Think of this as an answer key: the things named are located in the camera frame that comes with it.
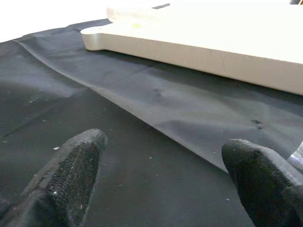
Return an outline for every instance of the work surface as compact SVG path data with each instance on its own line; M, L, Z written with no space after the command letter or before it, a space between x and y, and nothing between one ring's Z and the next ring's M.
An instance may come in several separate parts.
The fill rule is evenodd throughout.
M109 145L85 226L250 227L221 158L242 138L288 157L303 97L108 51L86 22L0 44L0 192L17 200L55 147L90 128Z

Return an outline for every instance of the wrinkled black sheet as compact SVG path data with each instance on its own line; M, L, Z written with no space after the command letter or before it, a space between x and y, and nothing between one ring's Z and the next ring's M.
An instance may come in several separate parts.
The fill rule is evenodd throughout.
M288 157L302 141L302 97L125 54L88 52L80 30L106 23L0 44L2 195L15 201L53 148L99 128L109 146L86 226L253 226L221 146L242 138Z

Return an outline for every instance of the white background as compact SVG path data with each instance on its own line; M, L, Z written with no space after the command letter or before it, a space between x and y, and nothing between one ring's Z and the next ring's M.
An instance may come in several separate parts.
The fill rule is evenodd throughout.
M0 9L0 42L15 39L23 35L47 29L65 27L70 24L106 18L106 7L113 0L3 0ZM133 0L134 5L153 7L181 0ZM116 5L125 5L125 0L115 0ZM218 5L229 3L253 4L288 4L290 0L200 0L199 5Z

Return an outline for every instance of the black tarp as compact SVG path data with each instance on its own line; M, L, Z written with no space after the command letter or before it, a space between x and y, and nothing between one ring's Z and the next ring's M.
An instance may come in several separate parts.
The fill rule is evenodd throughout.
M85 226L253 226L226 173L221 146L242 138L288 157L302 142L303 98L87 51L80 30L107 23L0 44L2 195L16 201L55 147L99 128L109 146Z

